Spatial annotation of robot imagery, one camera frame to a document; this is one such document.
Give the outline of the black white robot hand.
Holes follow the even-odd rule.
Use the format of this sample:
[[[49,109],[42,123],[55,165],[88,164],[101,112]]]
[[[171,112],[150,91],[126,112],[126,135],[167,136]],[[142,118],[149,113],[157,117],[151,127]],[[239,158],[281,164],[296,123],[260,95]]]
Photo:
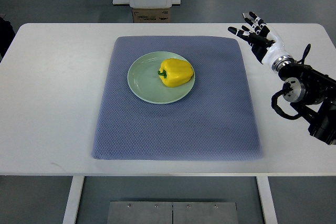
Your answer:
[[[255,13],[249,12],[249,14],[254,20],[244,18],[248,27],[242,26],[241,29],[228,27],[228,31],[246,41],[252,53],[262,64],[274,67],[276,60],[289,57],[289,53],[285,51],[284,42],[275,30],[267,26]]]

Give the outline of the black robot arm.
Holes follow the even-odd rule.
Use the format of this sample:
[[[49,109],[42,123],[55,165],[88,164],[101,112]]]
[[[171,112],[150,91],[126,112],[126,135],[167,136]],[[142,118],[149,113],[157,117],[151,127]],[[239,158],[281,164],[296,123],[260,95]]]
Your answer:
[[[279,57],[272,69],[284,81],[282,89],[271,98],[271,107],[281,117],[288,120],[304,118],[311,136],[328,145],[335,144],[335,80],[327,74],[306,65],[305,59],[310,51],[308,44],[302,59],[295,61],[288,56]],[[289,115],[277,104],[283,97],[297,111]]]

